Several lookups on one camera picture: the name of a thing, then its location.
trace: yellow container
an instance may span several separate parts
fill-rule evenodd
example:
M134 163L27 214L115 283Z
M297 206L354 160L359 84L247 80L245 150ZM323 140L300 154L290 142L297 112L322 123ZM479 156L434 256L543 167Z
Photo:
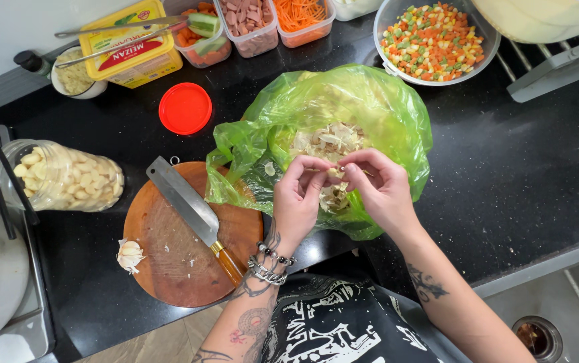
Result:
M84 25L81 29L112 27L165 16L165 9L159 0L142 0L117 13ZM163 27L166 25L82 34L79 36L79 43L83 54L90 55L150 34ZM173 44L173 36L168 33L128 48L88 59L86 70L88 75L96 81L106 79L128 88L139 87L182 67L182 58L180 53L173 48Z

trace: chain bracelet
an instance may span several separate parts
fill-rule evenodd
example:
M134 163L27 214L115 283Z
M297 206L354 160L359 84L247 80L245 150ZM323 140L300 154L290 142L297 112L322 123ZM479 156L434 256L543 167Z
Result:
M265 280L272 285L283 285L287 280L287 271L283 271L281 274L273 273L259 264L258 260L256 260L256 256L250 256L250 259L247 261L247 266L252 269L254 276L261 280Z

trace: forearm tattoo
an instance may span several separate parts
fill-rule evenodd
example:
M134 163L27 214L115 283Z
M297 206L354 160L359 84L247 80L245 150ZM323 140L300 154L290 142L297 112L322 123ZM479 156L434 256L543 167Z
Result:
M269 233L265 239L265 245L273 251L275 251L280 245L280 232L278 232L276 229L276 218L271 219L271 227L269 228ZM278 267L278 260L274 260L266 254L259 254L258 259L261 264L265 264L266 262L271 261L271 268L269 268L269 270L276 271L276 268ZM259 296L272 286L274 285L271 285L264 280L253 276L252 270L248 270L245 276L242 277L240 285L238 285L233 294L231 294L229 300L239 298L244 294L247 294L249 297Z
M449 294L448 291L442 289L442 285L436 283L433 280L433 277L430 275L424 276L424 273L418 269L416 269L412 264L408 265L408 273L411 275L411 279L413 280L414 289L417 291L419 295L419 300L422 302L429 302L431 301L431 297L429 294L432 294L433 297L437 300L442 295Z
M238 319L238 329L242 335L253 336L252 346L247 350L242 358L242 363L254 363L261 354L262 343L267 335L267 328L271 321L271 313L274 310L276 298L269 297L267 308L253 308L244 312Z
M219 351L204 350L199 348L191 363L216 363L216 362L232 362L233 359L227 354Z

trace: green plastic bag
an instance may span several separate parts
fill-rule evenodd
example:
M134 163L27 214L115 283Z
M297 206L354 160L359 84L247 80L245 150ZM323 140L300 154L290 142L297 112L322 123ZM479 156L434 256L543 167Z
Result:
M292 161L288 150L297 130L316 130L335 121L363 128L372 146L408 171L413 201L429 174L426 154L433 145L426 107L400 78L362 65L326 72L288 72L263 88L242 121L213 131L217 149L207 155L206 200L273 212L274 184ZM265 164L276 173L269 176ZM231 162L226 175L218 167ZM318 211L318 229L336 229L353 240L383 231L365 211L358 191L348 193L350 208Z

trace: bottle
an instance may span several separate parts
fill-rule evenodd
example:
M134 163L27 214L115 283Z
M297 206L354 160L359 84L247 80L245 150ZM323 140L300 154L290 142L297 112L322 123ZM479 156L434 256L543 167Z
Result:
M21 68L29 70L40 76L50 78L50 71L52 71L52 64L46 61L43 57L39 57L31 50L24 50L14 56L14 63L20 65Z
M112 207L124 191L115 161L48 140L18 139L3 152L34 210L97 212ZM8 205L22 208L0 162L0 184Z

